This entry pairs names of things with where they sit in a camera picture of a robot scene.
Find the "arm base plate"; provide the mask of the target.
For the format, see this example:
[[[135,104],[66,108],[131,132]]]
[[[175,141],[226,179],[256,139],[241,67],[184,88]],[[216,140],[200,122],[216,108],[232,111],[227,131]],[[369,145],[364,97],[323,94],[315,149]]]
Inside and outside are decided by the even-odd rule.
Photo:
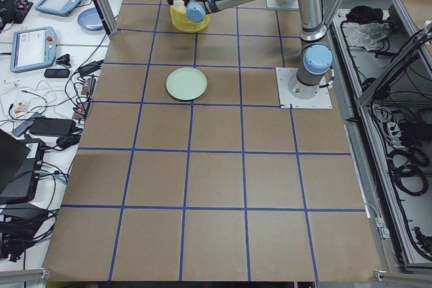
[[[266,6],[269,10],[286,10],[298,11],[298,0],[266,0]]]
[[[279,106],[282,109],[332,109],[326,80],[315,86],[305,86],[297,79],[297,68],[276,67]]]

